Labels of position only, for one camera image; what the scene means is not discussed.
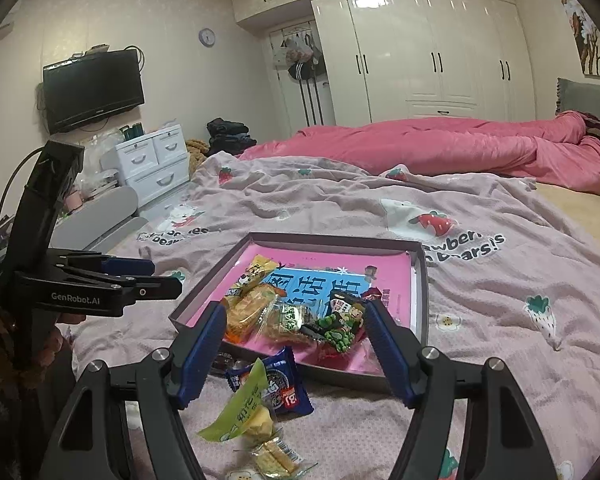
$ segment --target clock face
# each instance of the clock face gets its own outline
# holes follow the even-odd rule
[[[198,33],[198,38],[204,46],[214,46],[216,42],[216,34],[210,28],[203,28]]]

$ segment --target pink blanket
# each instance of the pink blanket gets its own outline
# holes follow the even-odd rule
[[[586,136],[577,112],[528,123],[434,117],[361,128],[312,126],[288,140],[254,146],[241,159],[288,155],[323,156],[376,175],[404,164],[423,175],[488,171],[532,176],[600,194],[600,141]]]

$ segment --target blue snack package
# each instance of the blue snack package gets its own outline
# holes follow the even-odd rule
[[[262,359],[269,386],[267,393],[272,399],[276,415],[293,412],[298,415],[309,415],[313,413],[314,407],[309,401],[309,396],[302,385],[302,378],[298,373],[294,351],[291,346],[285,346],[280,352]],[[236,392],[247,380],[251,367],[237,370],[227,370],[225,377],[231,389]]]

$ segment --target metal screw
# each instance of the metal screw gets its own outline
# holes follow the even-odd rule
[[[100,370],[102,367],[104,366],[104,361],[100,360],[100,359],[96,359],[95,361],[91,361],[88,365],[87,365],[87,370],[90,372],[97,372],[98,370]]]
[[[488,365],[491,370],[496,370],[497,372],[504,370],[504,362],[502,359],[498,359],[497,357],[492,357],[489,359]]]
[[[425,359],[429,359],[429,360],[433,361],[434,359],[437,359],[440,357],[440,352],[438,351],[437,348],[433,348],[433,346],[425,346],[422,349],[422,355]]]
[[[154,361],[164,361],[167,357],[169,357],[168,348],[158,348],[157,350],[154,350],[151,354],[151,358]]]

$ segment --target wall-mounted black television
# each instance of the wall-mounted black television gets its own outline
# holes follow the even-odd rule
[[[88,54],[42,70],[50,134],[121,114],[144,103],[135,49]]]

